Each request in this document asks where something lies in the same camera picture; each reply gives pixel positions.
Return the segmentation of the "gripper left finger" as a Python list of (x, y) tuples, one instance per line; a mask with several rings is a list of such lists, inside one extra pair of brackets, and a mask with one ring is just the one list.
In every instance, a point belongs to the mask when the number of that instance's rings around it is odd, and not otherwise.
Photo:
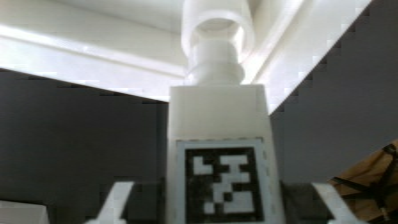
[(132, 186), (132, 181), (113, 183), (97, 216), (83, 224), (125, 224), (120, 216)]

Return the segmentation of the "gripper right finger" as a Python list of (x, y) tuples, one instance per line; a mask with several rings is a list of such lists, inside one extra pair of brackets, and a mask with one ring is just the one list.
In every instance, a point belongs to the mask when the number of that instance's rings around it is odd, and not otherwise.
[(331, 214), (331, 219), (326, 221), (326, 224), (362, 224), (362, 221), (356, 219), (347, 209), (331, 185), (326, 183), (312, 183), (312, 187)]

